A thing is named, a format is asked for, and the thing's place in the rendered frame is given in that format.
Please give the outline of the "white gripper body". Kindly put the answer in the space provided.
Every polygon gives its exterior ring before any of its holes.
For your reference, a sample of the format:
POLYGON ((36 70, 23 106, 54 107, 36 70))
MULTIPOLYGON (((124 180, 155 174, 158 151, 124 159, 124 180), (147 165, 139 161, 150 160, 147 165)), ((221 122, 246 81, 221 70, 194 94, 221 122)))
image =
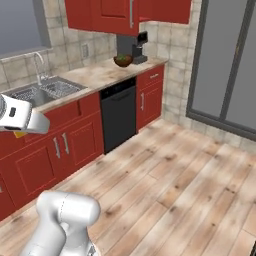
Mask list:
POLYGON ((26 131, 28 133, 46 134, 50 127, 50 120, 41 112, 33 110, 26 131))

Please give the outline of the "brown salad bowl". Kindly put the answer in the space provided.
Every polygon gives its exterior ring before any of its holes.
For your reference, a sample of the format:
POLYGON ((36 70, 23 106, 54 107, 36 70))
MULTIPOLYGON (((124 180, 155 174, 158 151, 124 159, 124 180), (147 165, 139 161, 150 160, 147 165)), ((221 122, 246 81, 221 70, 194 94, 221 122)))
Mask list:
POLYGON ((133 62, 131 55, 119 54, 113 58, 115 64, 119 67, 128 67, 133 62))

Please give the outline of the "red panel under sink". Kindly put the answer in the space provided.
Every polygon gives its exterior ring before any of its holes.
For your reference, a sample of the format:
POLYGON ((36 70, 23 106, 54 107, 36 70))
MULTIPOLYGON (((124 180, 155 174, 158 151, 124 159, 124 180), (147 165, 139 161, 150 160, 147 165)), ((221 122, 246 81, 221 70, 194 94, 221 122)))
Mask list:
POLYGON ((96 114, 100 111, 100 97, 98 92, 88 94, 70 103, 59 106, 46 113, 50 120, 49 132, 45 135, 28 134, 24 137, 26 145, 54 137, 61 129, 96 114))

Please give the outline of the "steel sink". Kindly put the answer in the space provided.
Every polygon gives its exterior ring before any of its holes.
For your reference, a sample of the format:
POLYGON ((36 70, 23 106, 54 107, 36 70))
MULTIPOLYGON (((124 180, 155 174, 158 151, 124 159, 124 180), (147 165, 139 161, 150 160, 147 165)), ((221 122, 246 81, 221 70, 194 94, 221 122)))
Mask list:
POLYGON ((41 85, 31 83, 23 87, 6 91, 4 92, 4 95, 17 100, 27 101, 31 103, 33 107, 39 107, 51 101, 76 93, 82 89, 85 89, 85 86, 59 76, 54 76, 43 81, 41 85))

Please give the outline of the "steel tap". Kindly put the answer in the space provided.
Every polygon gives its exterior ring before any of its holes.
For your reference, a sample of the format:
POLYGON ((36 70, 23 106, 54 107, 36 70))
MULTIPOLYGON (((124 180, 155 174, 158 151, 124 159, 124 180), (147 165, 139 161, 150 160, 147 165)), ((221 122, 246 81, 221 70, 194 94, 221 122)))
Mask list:
POLYGON ((46 69, 46 64, 42 55, 39 52, 35 52, 33 54, 33 61, 36 69, 37 83, 39 86, 41 86, 43 82, 49 78, 46 69))

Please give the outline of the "black dishwasher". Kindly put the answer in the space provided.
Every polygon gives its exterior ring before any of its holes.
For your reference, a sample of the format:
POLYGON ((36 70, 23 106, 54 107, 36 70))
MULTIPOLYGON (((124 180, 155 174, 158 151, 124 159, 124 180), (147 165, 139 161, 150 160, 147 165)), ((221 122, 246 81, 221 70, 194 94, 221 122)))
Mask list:
POLYGON ((104 153, 136 134, 136 78, 100 91, 104 153))

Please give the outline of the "grey window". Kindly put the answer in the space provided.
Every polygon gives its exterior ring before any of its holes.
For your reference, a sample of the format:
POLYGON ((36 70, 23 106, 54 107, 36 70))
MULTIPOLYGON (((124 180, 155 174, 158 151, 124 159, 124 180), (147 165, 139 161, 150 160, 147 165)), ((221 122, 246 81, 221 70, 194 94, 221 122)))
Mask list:
POLYGON ((0 58, 50 47, 43 0, 0 0, 0 58))

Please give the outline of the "narrow red cupboard door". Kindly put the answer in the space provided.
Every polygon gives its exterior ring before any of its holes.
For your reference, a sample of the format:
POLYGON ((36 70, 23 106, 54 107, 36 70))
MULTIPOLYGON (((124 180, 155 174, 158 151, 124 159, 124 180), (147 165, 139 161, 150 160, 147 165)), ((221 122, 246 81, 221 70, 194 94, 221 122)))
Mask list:
POLYGON ((136 92, 136 122, 141 129, 161 115, 163 86, 148 86, 136 92), (144 93, 144 111, 141 110, 141 93, 144 93))

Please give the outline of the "red drawer front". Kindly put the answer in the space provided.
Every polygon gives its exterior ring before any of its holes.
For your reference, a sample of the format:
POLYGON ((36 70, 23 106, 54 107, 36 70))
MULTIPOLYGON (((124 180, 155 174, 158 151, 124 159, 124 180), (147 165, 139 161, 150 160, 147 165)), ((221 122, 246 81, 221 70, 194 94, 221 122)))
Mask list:
POLYGON ((142 90, 148 86, 158 84, 159 87, 163 86, 164 66, 159 65, 149 69, 137 76, 137 89, 142 90))

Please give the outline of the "black coffee machine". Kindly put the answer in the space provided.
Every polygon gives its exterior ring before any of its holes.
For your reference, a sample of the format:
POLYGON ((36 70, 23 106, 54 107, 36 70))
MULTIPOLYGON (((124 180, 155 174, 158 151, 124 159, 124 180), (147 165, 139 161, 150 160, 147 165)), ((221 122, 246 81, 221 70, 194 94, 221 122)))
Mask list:
POLYGON ((118 35, 116 39, 117 54, 131 55, 133 64, 141 64, 148 60, 142 53, 143 45, 148 42, 148 32, 140 32, 137 36, 118 35))

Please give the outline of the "grey framed glass door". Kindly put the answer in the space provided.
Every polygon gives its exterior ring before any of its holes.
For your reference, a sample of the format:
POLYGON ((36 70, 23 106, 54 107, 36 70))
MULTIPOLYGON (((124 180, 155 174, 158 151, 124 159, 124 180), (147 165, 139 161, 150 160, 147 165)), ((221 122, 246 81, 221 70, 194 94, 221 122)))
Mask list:
POLYGON ((256 0, 202 0, 186 116, 256 142, 256 0))

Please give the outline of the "red wall cupboard door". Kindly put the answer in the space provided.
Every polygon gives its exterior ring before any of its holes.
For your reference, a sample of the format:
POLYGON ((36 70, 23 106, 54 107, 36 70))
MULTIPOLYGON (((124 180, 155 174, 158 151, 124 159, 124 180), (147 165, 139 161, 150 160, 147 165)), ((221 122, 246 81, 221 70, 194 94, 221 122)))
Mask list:
POLYGON ((129 0, 64 0, 68 27, 77 30, 137 36, 138 0, 133 1, 133 22, 129 25, 129 0))

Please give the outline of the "red wall cupboard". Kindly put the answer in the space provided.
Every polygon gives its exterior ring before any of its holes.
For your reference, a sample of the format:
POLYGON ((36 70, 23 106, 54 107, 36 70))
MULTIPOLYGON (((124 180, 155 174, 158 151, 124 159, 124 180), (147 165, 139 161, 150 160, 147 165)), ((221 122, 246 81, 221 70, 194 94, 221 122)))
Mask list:
POLYGON ((188 24, 192 0, 139 0, 139 21, 188 24))

